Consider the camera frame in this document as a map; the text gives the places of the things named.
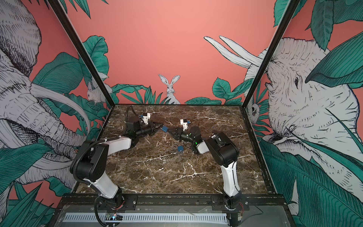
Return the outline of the blue padlock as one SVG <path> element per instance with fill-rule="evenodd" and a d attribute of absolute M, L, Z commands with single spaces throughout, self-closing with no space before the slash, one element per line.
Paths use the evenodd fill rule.
<path fill-rule="evenodd" d="M 183 146 L 178 146 L 177 150 L 178 150 L 178 152 L 184 152 L 184 147 Z"/>
<path fill-rule="evenodd" d="M 161 129 L 162 129 L 162 131 L 164 131 L 164 132 L 168 132 L 168 130 L 169 130 L 169 128 L 168 128 L 168 127 L 166 127 L 166 126 L 163 126 Z"/>

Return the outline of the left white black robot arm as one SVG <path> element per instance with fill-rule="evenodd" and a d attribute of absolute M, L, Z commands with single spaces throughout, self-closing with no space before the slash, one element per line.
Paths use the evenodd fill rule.
<path fill-rule="evenodd" d="M 139 117 L 132 117 L 126 123 L 126 132 L 122 135 L 98 141 L 86 140 L 70 166 L 70 173 L 79 183 L 84 183 L 95 190 L 99 200 L 105 202 L 112 210 L 124 206 L 122 189 L 106 173 L 108 156 L 136 146 L 139 138 L 153 136 L 164 125 Z"/>

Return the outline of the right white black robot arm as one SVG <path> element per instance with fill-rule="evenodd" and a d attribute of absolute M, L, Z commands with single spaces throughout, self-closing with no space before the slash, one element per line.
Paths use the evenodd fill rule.
<path fill-rule="evenodd" d="M 223 177 L 224 203 L 230 210 L 239 206 L 242 192 L 237 179 L 237 160 L 240 154 L 237 146 L 222 131 L 214 131 L 208 138 L 201 136 L 200 128 L 193 126 L 189 132 L 181 127 L 166 130 L 175 140 L 189 142 L 191 150 L 198 155 L 209 152 L 220 165 Z"/>

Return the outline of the small green circuit board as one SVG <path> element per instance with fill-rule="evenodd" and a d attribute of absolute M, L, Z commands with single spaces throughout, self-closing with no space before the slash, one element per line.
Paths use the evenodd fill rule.
<path fill-rule="evenodd" d="M 105 220 L 106 221 L 122 221 L 123 215 L 121 213 L 107 213 Z"/>

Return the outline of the left black frame post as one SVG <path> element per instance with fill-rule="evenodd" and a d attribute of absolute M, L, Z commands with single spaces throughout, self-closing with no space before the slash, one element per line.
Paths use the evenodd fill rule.
<path fill-rule="evenodd" d="M 54 11 L 56 17 L 58 18 L 61 25 L 63 26 L 64 30 L 66 31 L 68 37 L 70 38 L 73 45 L 75 46 L 81 59 L 85 63 L 86 68 L 90 71 L 92 77 L 94 78 L 97 85 L 101 89 L 107 102 L 110 104 L 111 108 L 115 107 L 115 103 L 114 103 L 111 95 L 107 91 L 104 82 L 101 80 L 93 61 L 90 58 L 90 55 L 86 51 L 85 46 L 83 45 L 82 41 L 80 40 L 80 37 L 77 34 L 74 26 L 68 19 L 68 16 L 66 15 L 65 10 L 63 9 L 62 5 L 60 4 L 60 1 L 50 0 L 48 2 L 49 2 L 49 5 L 51 6 L 52 10 Z"/>

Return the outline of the black frame post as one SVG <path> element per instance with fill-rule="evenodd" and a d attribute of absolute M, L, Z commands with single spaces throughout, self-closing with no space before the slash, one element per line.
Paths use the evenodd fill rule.
<path fill-rule="evenodd" d="M 101 80 L 93 61 L 90 58 L 90 55 L 86 51 L 85 46 L 83 45 L 82 41 L 80 40 L 80 37 L 77 34 L 74 26 L 68 19 L 68 16 L 66 15 L 65 10 L 63 9 L 62 5 L 60 4 L 60 1 L 50 0 L 48 2 L 49 2 L 49 5 L 51 6 L 52 10 L 54 11 L 56 17 L 58 18 L 61 25 L 63 26 L 64 30 L 66 31 L 68 37 L 70 38 L 73 45 L 75 46 L 81 59 L 85 63 L 86 68 L 90 71 L 92 77 L 94 78 L 97 85 L 101 89 L 107 102 L 110 104 L 111 108 L 115 107 L 115 103 L 114 103 L 111 95 L 107 91 L 104 82 Z"/>
<path fill-rule="evenodd" d="M 270 60 L 272 59 L 272 56 L 273 56 L 275 50 L 277 49 L 277 47 L 278 47 L 278 45 L 280 43 L 280 40 L 281 40 L 282 36 L 284 35 L 284 33 L 286 31 L 286 28 L 287 28 L 289 22 L 291 21 L 291 18 L 294 15 L 294 13 L 295 13 L 298 5 L 299 5 L 299 2 L 300 2 L 299 0 L 292 0 L 292 1 L 288 2 L 288 5 L 287 5 L 287 7 L 285 9 L 283 17 L 282 17 L 282 19 L 280 21 L 280 24 L 279 24 L 278 28 L 277 28 L 277 31 L 274 34 L 274 37 L 273 37 L 273 39 L 272 39 L 272 41 L 271 41 L 271 43 L 270 43 L 270 45 L 269 45 L 269 47 L 267 49 L 267 52 L 266 52 L 265 57 L 264 57 L 264 59 L 262 61 L 262 64 L 259 67 L 259 70 L 258 70 L 258 72 L 257 72 L 257 74 L 256 74 L 256 76 L 255 76 L 255 78 L 253 80 L 253 83 L 252 83 L 252 85 L 250 87 L 250 90 L 249 90 L 249 92 L 247 94 L 247 97 L 245 98 L 245 101 L 244 101 L 244 103 L 242 105 L 243 109 L 247 108 L 248 103 L 249 103 L 255 89 L 257 88 L 257 86 L 259 84 L 259 81 L 261 80 L 262 76 L 265 74 L 267 66 L 268 66 Z"/>

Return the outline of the right black frame post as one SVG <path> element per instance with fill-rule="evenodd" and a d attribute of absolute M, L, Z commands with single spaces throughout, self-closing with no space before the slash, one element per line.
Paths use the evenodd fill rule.
<path fill-rule="evenodd" d="M 247 94 L 247 97 L 245 98 L 245 101 L 244 101 L 244 103 L 242 105 L 243 109 L 247 108 L 248 103 L 249 103 L 255 89 L 257 88 L 257 86 L 259 84 L 259 81 L 261 80 L 262 76 L 265 74 L 267 66 L 268 66 L 270 60 L 272 59 L 272 56 L 273 56 L 275 50 L 277 49 L 277 47 L 278 47 L 278 45 L 280 43 L 280 40 L 281 40 L 282 36 L 284 35 L 284 33 L 286 31 L 286 28 L 287 28 L 289 22 L 291 21 L 291 18 L 294 15 L 294 13 L 295 13 L 298 5 L 299 5 L 299 2 L 300 2 L 299 0 L 292 0 L 292 1 L 288 2 L 288 5 L 287 5 L 287 7 L 285 9 L 283 17 L 282 17 L 282 19 L 280 21 L 280 24 L 279 24 L 278 28 L 277 28 L 277 31 L 274 34 L 274 37 L 273 37 L 273 39 L 272 39 L 272 41 L 271 41 L 271 43 L 270 43 L 270 45 L 269 45 L 269 47 L 267 49 L 267 52 L 266 52 L 265 57 L 264 57 L 264 59 L 262 61 L 262 64 L 259 67 L 259 70 L 258 70 L 258 72 L 257 72 L 257 74 L 256 74 L 256 76 L 255 76 L 255 78 L 253 80 L 253 83 L 252 83 L 252 85 L 250 87 L 250 90 L 249 90 L 249 92 Z"/>

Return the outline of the black front mounting rail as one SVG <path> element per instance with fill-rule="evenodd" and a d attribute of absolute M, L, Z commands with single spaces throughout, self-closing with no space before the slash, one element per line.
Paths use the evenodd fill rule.
<path fill-rule="evenodd" d="M 138 206 L 210 206 L 214 211 L 248 211 L 253 206 L 282 206 L 287 202 L 279 194 L 245 194 L 242 205 L 227 208 L 222 194 L 124 194 L 119 211 L 135 211 Z"/>

